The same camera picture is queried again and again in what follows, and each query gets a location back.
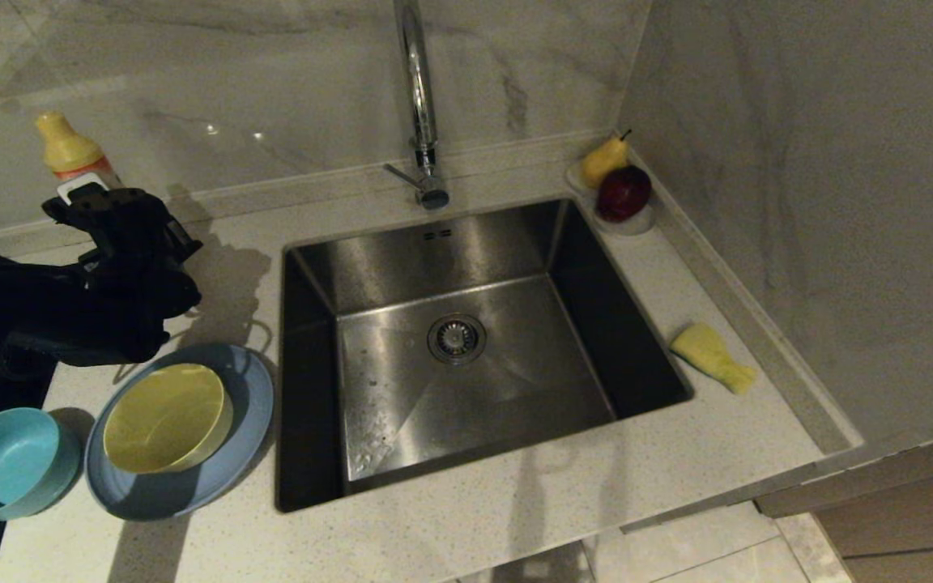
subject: yellow bottle cap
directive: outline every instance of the yellow bottle cap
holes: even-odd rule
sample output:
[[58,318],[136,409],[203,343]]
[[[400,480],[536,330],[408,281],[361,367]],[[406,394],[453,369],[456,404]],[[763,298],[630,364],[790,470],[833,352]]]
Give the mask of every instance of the yellow bottle cap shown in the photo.
[[34,125],[45,141],[45,166],[54,172],[70,172],[84,168],[103,158],[100,144],[75,132],[70,122],[58,111],[42,113]]

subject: faucet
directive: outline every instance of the faucet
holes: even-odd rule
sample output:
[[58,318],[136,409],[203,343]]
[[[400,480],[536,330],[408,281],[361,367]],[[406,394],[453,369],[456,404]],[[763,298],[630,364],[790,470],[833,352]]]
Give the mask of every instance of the faucet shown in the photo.
[[434,122],[434,104],[431,103],[430,71],[427,69],[420,7],[416,0],[394,0],[394,4],[412,104],[415,137],[411,144],[415,149],[415,166],[422,177],[410,177],[390,164],[385,164],[384,169],[412,185],[415,201],[424,209],[441,209],[449,203],[449,192],[437,172],[437,125]]

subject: stainless steel sink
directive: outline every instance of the stainless steel sink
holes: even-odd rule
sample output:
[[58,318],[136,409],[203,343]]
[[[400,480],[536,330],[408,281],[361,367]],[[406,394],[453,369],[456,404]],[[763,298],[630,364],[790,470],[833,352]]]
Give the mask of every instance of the stainless steel sink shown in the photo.
[[689,399],[569,200],[288,249],[284,512]]

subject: plate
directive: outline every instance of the plate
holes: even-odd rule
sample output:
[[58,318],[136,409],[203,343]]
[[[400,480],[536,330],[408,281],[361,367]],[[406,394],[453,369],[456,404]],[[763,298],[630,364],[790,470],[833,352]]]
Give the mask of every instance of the plate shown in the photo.
[[[118,469],[103,450],[104,425],[111,410],[149,373],[181,363],[202,364],[221,377],[232,399],[232,427],[225,443],[202,464],[182,472],[137,475]],[[269,432],[273,402],[269,369],[247,348],[198,344],[163,355],[127,381],[96,418],[85,448],[89,490],[119,519],[153,521],[191,513],[222,496],[247,469]]]

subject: marble wall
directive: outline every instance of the marble wall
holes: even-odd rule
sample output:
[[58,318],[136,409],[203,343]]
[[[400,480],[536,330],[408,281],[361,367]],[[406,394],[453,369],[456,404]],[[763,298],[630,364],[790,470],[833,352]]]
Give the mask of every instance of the marble wall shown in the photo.
[[859,431],[933,438],[933,1],[655,0],[626,126]]
[[[420,0],[445,151],[610,128],[649,0]],[[0,227],[62,110],[127,184],[199,191],[401,158],[390,0],[0,0]]]

